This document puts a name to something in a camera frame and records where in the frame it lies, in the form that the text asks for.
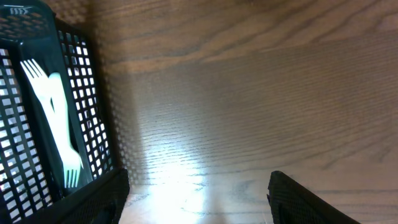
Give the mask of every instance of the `white plastic fork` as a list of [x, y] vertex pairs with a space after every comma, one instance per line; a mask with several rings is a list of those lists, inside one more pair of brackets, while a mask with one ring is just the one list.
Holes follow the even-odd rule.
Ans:
[[77, 187], [80, 167], [83, 167], [83, 163], [80, 155], [70, 143], [68, 105], [60, 74], [52, 73], [48, 77], [34, 59], [23, 61], [21, 65], [49, 122], [63, 163], [64, 187]]

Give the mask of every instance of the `wooden table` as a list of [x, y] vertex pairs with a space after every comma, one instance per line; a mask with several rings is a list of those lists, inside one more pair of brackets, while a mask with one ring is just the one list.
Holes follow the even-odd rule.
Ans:
[[98, 44], [121, 223], [272, 223], [273, 170], [398, 223], [398, 1], [47, 2]]

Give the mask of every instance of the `fork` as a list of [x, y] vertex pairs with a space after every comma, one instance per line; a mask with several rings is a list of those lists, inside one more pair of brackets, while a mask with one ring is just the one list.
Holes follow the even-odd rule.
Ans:
[[48, 77], [34, 59], [23, 61], [21, 65], [49, 122], [63, 163], [64, 187], [77, 187], [80, 167], [83, 167], [83, 163], [80, 155], [73, 149], [70, 142], [68, 105], [60, 74], [52, 73]]

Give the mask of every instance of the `grid pattern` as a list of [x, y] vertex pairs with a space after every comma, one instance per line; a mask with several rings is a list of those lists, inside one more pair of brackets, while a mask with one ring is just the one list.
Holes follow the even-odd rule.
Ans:
[[98, 114], [95, 76], [85, 39], [78, 34], [58, 32], [70, 88], [85, 142], [93, 178], [113, 169], [108, 137]]
[[0, 201], [16, 222], [52, 204], [9, 53], [0, 49]]
[[0, 37], [26, 39], [47, 35], [49, 25], [35, 7], [5, 7], [0, 12]]

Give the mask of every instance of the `basket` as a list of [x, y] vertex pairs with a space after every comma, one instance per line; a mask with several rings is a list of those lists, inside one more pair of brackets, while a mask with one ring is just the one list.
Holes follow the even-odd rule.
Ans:
[[[58, 72], [68, 103], [70, 137], [83, 169], [78, 187], [63, 188], [63, 166], [44, 111], [20, 66], [34, 58]], [[93, 48], [55, 19], [44, 3], [0, 4], [0, 223], [15, 223], [62, 201], [117, 167]]]

